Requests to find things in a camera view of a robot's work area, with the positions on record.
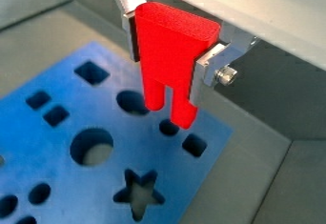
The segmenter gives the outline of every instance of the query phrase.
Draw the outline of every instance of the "metal bracket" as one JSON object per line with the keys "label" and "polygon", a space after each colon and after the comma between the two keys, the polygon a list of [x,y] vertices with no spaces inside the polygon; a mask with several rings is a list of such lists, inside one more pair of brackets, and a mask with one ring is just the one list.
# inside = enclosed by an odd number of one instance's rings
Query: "metal bracket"
{"label": "metal bracket", "polygon": [[259,39],[249,32],[223,22],[219,43],[206,51],[195,61],[192,83],[190,87],[190,102],[198,106],[200,101],[200,85],[208,87],[222,83],[231,84],[237,70],[228,64],[237,60],[258,43]]}
{"label": "metal bracket", "polygon": [[[127,32],[130,57],[139,61],[138,33],[135,25],[135,9],[147,0],[116,0],[122,11],[122,27]],[[238,59],[258,43],[259,39],[249,32],[223,22],[219,43],[196,59],[190,86],[190,102],[198,106],[200,101],[200,85],[212,87],[216,83],[228,85],[237,76],[237,70],[228,64]]]}
{"label": "metal bracket", "polygon": [[130,58],[139,61],[138,33],[135,27],[135,9],[147,0],[116,0],[122,12],[122,27],[127,33]]}

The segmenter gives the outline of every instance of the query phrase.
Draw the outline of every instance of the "gray floor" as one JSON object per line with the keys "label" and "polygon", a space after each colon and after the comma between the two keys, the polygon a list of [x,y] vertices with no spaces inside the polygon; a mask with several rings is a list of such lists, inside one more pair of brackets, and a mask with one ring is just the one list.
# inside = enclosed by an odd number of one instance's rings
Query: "gray floor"
{"label": "gray floor", "polygon": [[[0,96],[94,40],[128,59],[112,0],[67,1],[23,12],[0,32]],[[325,144],[299,140],[326,135],[326,72],[265,42],[232,65],[238,80],[203,87],[200,107],[234,133],[180,223],[323,223]]]}
{"label": "gray floor", "polygon": [[[123,32],[80,4],[44,13],[0,35],[4,95],[92,40],[127,58]],[[203,108],[234,134],[182,223],[250,223],[289,147],[289,140],[203,88]]]}

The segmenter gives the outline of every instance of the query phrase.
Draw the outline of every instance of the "blue board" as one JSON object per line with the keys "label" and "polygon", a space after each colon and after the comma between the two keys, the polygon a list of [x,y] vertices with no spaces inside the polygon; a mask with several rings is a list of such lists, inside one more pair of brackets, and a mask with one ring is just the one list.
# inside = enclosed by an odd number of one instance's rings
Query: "blue board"
{"label": "blue board", "polygon": [[199,110],[179,129],[142,93],[138,66],[94,42],[1,99],[0,223],[178,223],[231,128]]}

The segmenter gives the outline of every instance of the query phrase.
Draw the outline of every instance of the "rectangular hole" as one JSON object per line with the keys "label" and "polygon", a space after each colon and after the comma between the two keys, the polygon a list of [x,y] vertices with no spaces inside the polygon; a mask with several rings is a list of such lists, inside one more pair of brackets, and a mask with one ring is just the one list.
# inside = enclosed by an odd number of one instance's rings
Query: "rectangular hole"
{"label": "rectangular hole", "polygon": [[182,148],[191,153],[195,157],[200,157],[207,144],[206,142],[194,134],[188,134],[186,140],[182,143]]}
{"label": "rectangular hole", "polygon": [[27,98],[25,103],[33,110],[37,110],[49,100],[49,95],[44,91],[39,91]]}
{"label": "rectangular hole", "polygon": [[110,76],[110,73],[103,68],[100,68],[92,61],[86,62],[79,68],[76,68],[75,73],[92,86],[100,84]]}
{"label": "rectangular hole", "polygon": [[68,117],[68,111],[63,106],[55,106],[49,112],[43,116],[45,122],[56,127]]}

